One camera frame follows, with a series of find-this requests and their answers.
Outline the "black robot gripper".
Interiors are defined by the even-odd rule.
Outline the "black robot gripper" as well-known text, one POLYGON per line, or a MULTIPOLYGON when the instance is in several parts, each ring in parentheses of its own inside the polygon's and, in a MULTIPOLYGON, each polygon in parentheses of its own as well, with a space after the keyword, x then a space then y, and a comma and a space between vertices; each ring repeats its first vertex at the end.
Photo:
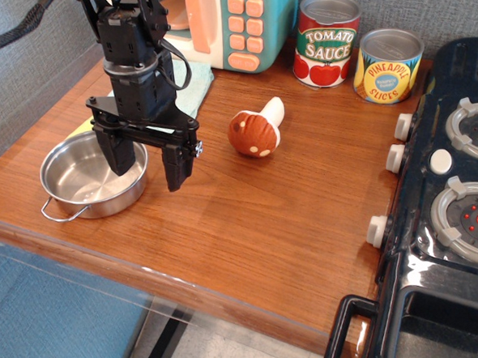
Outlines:
POLYGON ((118 64, 104 60, 113 87, 111 96, 91 96, 92 129, 110 169, 123 176, 135 163, 134 143, 162 150, 167 186, 178 191, 192 175, 193 158, 203 147, 199 123, 176 106, 177 85, 168 53, 144 61, 118 64))

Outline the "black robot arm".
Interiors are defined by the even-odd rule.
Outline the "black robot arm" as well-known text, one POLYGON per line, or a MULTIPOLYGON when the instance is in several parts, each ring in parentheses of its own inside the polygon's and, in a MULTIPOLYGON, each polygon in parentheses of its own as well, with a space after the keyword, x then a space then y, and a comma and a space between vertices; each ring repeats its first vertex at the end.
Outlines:
POLYGON ((104 52, 113 95, 91 97, 92 129, 109 167, 122 176, 134 165, 134 143, 158 147, 167 186, 177 191, 202 150, 199 123, 176 106, 180 86, 164 38, 167 9, 159 0, 78 0, 104 52))

